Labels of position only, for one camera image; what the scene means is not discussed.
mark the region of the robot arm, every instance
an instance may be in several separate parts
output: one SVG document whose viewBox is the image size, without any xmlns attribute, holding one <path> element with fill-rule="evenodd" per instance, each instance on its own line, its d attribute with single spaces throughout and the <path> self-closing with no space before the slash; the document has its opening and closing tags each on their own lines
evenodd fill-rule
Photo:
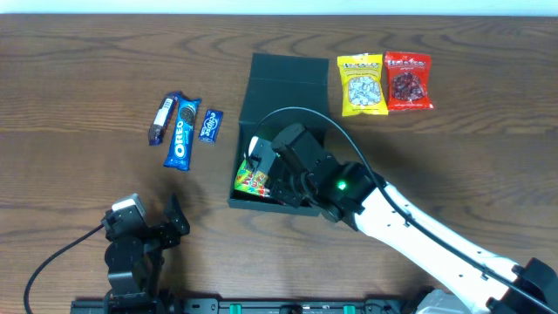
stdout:
<svg viewBox="0 0 558 314">
<path fill-rule="evenodd" d="M 323 118 L 354 145 L 337 123 Z M 413 206 L 369 166 L 340 165 L 300 124 L 272 142 L 253 138 L 247 156 L 268 175 L 271 197 L 295 208 L 307 203 L 324 218 L 385 242 L 442 282 L 472 313 L 558 311 L 558 277 L 546 264 L 534 258 L 523 268 L 469 242 Z"/>
<path fill-rule="evenodd" d="M 485 264 L 510 281 L 517 279 L 512 272 L 514 261 L 497 256 L 469 242 L 446 226 L 416 208 L 391 184 L 385 191 L 408 214 L 436 236 L 456 249 Z M 360 231 L 388 244 L 434 276 L 453 292 L 472 313 L 488 313 L 487 300 L 501 300 L 508 287 L 483 274 L 456 255 L 439 246 L 426 235 L 405 222 L 376 188 L 363 201 L 365 210 L 355 214 Z"/>
</svg>

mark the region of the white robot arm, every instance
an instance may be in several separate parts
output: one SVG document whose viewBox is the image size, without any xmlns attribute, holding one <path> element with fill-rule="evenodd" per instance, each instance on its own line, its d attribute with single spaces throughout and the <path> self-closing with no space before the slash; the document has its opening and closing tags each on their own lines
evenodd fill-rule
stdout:
<svg viewBox="0 0 558 314">
<path fill-rule="evenodd" d="M 451 231 L 412 205 L 391 184 L 385 192 L 415 221 L 444 239 L 472 259 L 485 264 L 509 281 L 517 276 L 511 271 L 514 261 L 489 252 Z M 451 290 L 472 313 L 489 313 L 487 300 L 500 300 L 508 287 L 483 274 L 456 255 L 442 248 L 422 232 L 406 223 L 376 188 L 363 202 L 364 212 L 355 214 L 360 231 L 384 242 L 415 262 Z"/>
</svg>

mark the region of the product label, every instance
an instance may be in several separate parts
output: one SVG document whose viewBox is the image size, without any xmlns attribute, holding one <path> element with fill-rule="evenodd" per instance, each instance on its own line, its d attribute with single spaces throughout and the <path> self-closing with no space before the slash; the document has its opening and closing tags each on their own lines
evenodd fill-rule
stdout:
<svg viewBox="0 0 558 314">
<path fill-rule="evenodd" d="M 155 116 L 155 121 L 153 122 L 155 125 L 157 126 L 165 125 L 165 121 L 167 121 L 168 110 L 171 108 L 172 104 L 173 104 L 173 99 L 165 100 L 163 107 L 159 109 L 157 115 Z"/>
</svg>

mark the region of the black wire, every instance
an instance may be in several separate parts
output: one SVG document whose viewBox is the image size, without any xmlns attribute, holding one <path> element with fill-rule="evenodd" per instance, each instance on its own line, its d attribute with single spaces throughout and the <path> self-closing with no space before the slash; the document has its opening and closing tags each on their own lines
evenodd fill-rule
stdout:
<svg viewBox="0 0 558 314">
<path fill-rule="evenodd" d="M 84 236 L 80 237 L 78 240 L 66 245 L 65 247 L 63 247 L 62 249 L 60 249 L 58 252 L 52 254 L 51 257 L 47 258 L 42 264 L 41 266 L 39 266 L 37 268 L 37 270 L 35 270 L 35 272 L 33 273 L 33 275 L 31 275 L 31 278 L 29 278 L 29 281 L 27 282 L 27 286 L 25 286 L 25 292 L 24 292 L 24 307 L 25 307 L 25 311 L 27 312 L 27 314 L 33 314 L 33 311 L 31 310 L 31 307 L 29 306 L 29 292 L 31 291 L 31 286 L 33 285 L 33 282 L 35 281 L 35 279 L 38 276 L 38 273 L 41 272 L 41 270 L 44 269 L 44 267 L 46 267 L 46 265 L 48 265 L 50 262 L 52 262 L 53 259 L 57 258 L 59 255 L 61 255 L 62 253 L 66 252 L 68 249 L 73 248 L 76 244 L 84 241 L 85 239 L 87 239 L 88 237 L 90 237 L 92 234 L 94 234 L 95 232 L 101 230 L 103 228 L 103 225 L 100 224 L 98 225 L 97 228 L 89 231 L 87 234 L 85 234 Z"/>
<path fill-rule="evenodd" d="M 106 292 L 105 298 L 103 298 L 103 313 L 104 314 L 111 314 L 111 307 L 110 307 L 111 294 L 112 294 L 112 289 L 110 289 L 108 292 Z"/>
<path fill-rule="evenodd" d="M 516 293 L 522 295 L 524 298 L 526 298 L 527 300 L 533 302 L 534 304 L 536 304 L 537 306 L 539 306 L 541 309 L 547 311 L 548 313 L 552 313 L 552 314 L 558 314 L 556 313 L 556 311 L 552 310 L 550 307 L 548 307 L 546 304 L 544 304 L 543 302 L 539 301 L 537 298 L 531 296 L 530 294 L 526 293 L 524 290 L 516 287 L 512 282 L 510 282 L 509 280 L 507 280 L 505 277 L 500 276 L 498 273 L 494 272 L 493 270 L 489 269 L 486 265 L 483 265 L 477 261 L 475 261 L 474 259 L 472 259 L 471 257 L 469 257 L 467 254 L 459 251 L 458 249 L 455 249 L 452 245 L 450 245 L 449 243 L 445 242 L 444 240 L 440 239 L 437 235 L 434 235 L 430 230 L 428 230 L 427 228 L 423 227 L 420 223 L 418 223 L 417 221 L 414 220 L 414 218 L 412 218 L 411 215 L 407 214 L 403 209 L 401 209 L 398 204 L 395 203 L 395 201 L 387 194 L 387 192 L 385 192 L 384 189 L 384 185 L 382 184 L 382 180 L 378 177 L 378 175 L 376 173 L 374 173 L 374 171 L 372 171 L 372 168 L 370 167 L 370 165 L 368 164 L 368 161 L 366 161 L 365 157 L 363 156 L 362 152 L 360 151 L 360 149 L 358 148 L 357 144 L 354 142 L 354 140 L 350 137 L 349 134 L 347 134 L 347 132 L 338 125 L 338 123 L 336 123 L 336 121 L 334 121 L 333 119 L 315 111 L 309 108 L 304 108 L 304 107 L 298 107 L 298 106 L 289 106 L 289 107 L 284 107 L 284 108 L 279 108 L 277 110 L 274 110 L 271 113 L 268 113 L 265 117 L 263 117 L 256 125 L 254 128 L 254 131 L 252 133 L 252 136 L 250 136 L 248 138 L 248 144 L 245 147 L 244 150 L 244 154 L 246 156 L 246 159 L 249 160 L 248 156 L 248 149 L 249 149 L 249 142 L 252 140 L 252 138 L 256 135 L 258 129 L 260 128 L 260 126 L 262 125 L 262 123 L 269 119 L 270 117 L 274 116 L 277 113 L 283 112 L 283 111 L 288 111 L 288 110 L 299 110 L 299 111 L 305 111 L 308 113 L 314 113 L 317 116 L 322 117 L 322 119 L 325 119 L 326 121 L 328 121 L 331 125 L 333 125 L 339 132 L 341 132 L 341 134 L 349 141 L 350 145 L 353 147 L 353 149 L 355 150 L 355 152 L 357 152 L 358 157 L 360 158 L 360 160 L 363 162 L 364 167 L 366 168 L 366 170 L 370 173 L 370 176 L 372 178 L 372 180 L 374 181 L 374 183 L 376 184 L 376 186 L 378 187 L 378 190 L 380 191 L 380 193 L 382 194 L 382 196 L 385 198 L 385 200 L 391 205 L 391 207 L 398 212 L 398 214 L 400 214 L 403 219 L 405 219 L 406 222 L 408 222 L 410 225 L 412 225 L 414 228 L 418 229 L 418 231 L 422 232 L 425 236 L 427 236 L 428 238 L 430 238 L 432 241 L 434 241 L 435 243 L 437 243 L 439 246 L 441 246 L 444 249 L 447 249 L 450 253 L 454 254 L 456 257 L 460 258 L 461 260 L 463 260 L 464 262 L 470 264 L 471 266 L 473 266 L 475 269 L 480 270 L 480 272 L 486 276 L 490 276 L 491 278 L 493 278 L 494 280 L 496 280 L 499 283 L 504 284 L 505 286 L 507 286 L 509 289 L 515 291 Z"/>
</svg>

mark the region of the colorful candy bag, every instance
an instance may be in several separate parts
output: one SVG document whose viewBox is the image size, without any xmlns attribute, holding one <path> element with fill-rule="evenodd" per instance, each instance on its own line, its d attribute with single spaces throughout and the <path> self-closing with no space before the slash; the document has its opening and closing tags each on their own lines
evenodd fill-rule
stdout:
<svg viewBox="0 0 558 314">
<path fill-rule="evenodd" d="M 382 55 L 337 57 L 343 84 L 343 116 L 360 113 L 388 114 L 380 79 Z"/>
<path fill-rule="evenodd" d="M 428 98 L 429 55 L 410 52 L 385 53 L 385 69 L 390 89 L 389 110 L 433 109 Z"/>
<path fill-rule="evenodd" d="M 267 180 L 268 176 L 265 173 L 258 170 L 254 174 L 249 170 L 246 160 L 244 160 L 236 173 L 235 190 L 256 196 L 269 197 L 269 190 L 264 186 Z"/>
</svg>

